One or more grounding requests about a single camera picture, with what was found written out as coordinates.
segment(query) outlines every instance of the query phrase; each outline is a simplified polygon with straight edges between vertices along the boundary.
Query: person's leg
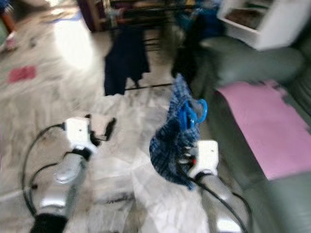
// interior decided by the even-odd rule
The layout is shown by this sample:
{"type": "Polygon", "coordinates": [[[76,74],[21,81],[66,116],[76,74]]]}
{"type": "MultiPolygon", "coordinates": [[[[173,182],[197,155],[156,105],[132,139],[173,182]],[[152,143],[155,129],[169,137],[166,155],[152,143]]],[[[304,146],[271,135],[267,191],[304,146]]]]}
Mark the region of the person's leg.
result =
{"type": "Polygon", "coordinates": [[[6,29],[8,30],[8,33],[11,34],[12,32],[15,32],[15,23],[14,20],[12,19],[12,17],[10,16],[10,14],[3,12],[1,14],[1,19],[6,27],[6,29]]]}

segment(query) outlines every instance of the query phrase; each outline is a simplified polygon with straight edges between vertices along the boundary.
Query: gray leather couch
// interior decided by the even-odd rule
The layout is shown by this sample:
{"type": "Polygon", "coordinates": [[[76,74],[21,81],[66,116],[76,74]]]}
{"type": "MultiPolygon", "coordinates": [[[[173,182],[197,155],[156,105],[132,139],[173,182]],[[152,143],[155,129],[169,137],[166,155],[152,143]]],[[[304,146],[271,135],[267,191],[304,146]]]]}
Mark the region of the gray leather couch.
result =
{"type": "Polygon", "coordinates": [[[311,233],[311,172],[268,181],[217,87],[274,79],[286,101],[311,126],[311,25],[291,48],[258,52],[243,42],[215,37],[202,42],[190,84],[209,104],[208,124],[262,233],[311,233]]]}

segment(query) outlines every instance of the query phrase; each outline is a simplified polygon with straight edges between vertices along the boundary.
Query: marble floor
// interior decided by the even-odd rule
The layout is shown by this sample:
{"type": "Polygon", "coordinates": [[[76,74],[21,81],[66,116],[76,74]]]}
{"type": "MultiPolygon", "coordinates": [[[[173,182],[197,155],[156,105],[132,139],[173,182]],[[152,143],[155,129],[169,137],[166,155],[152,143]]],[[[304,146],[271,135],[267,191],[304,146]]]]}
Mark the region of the marble floor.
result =
{"type": "MultiPolygon", "coordinates": [[[[40,14],[18,26],[19,48],[0,54],[0,232],[29,232],[31,218],[20,191],[25,150],[48,125],[71,116],[94,115],[95,130],[117,118],[109,142],[92,158],[79,203],[67,233],[208,233],[208,220],[195,191],[169,183],[153,169],[149,141],[166,118],[170,87],[103,96],[103,58],[111,42],[107,33],[91,34],[82,21],[46,24],[40,14]],[[10,70],[36,66],[36,78],[9,84],[10,70]]],[[[148,53],[151,73],[140,84],[172,81],[172,59],[148,53]]],[[[34,149],[27,178],[41,166],[60,160],[68,145],[57,130],[34,149]]],[[[38,204],[51,180],[38,177],[38,204]]]]}

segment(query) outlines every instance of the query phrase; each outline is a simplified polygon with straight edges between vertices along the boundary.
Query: sofa armrest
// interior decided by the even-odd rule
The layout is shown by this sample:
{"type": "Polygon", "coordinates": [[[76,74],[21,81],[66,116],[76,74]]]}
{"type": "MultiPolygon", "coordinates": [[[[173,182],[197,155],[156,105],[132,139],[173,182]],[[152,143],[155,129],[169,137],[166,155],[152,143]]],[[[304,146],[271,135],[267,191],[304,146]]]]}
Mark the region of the sofa armrest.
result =
{"type": "Polygon", "coordinates": [[[212,54],[217,86],[237,81],[275,80],[286,83],[298,74],[304,57],[293,48],[257,51],[230,37],[213,37],[201,42],[212,54]]]}

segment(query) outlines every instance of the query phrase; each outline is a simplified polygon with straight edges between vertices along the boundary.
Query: white cabinet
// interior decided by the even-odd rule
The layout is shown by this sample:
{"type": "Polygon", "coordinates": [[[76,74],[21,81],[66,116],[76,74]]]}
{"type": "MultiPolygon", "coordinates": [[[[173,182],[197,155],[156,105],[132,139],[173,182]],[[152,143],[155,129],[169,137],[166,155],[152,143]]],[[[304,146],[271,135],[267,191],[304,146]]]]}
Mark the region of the white cabinet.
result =
{"type": "Polygon", "coordinates": [[[311,15],[311,0],[274,0],[266,5],[268,10],[256,29],[225,18],[232,9],[243,8],[246,2],[248,1],[223,0],[218,18],[225,23],[228,36],[240,39],[257,50],[289,46],[311,15]]]}

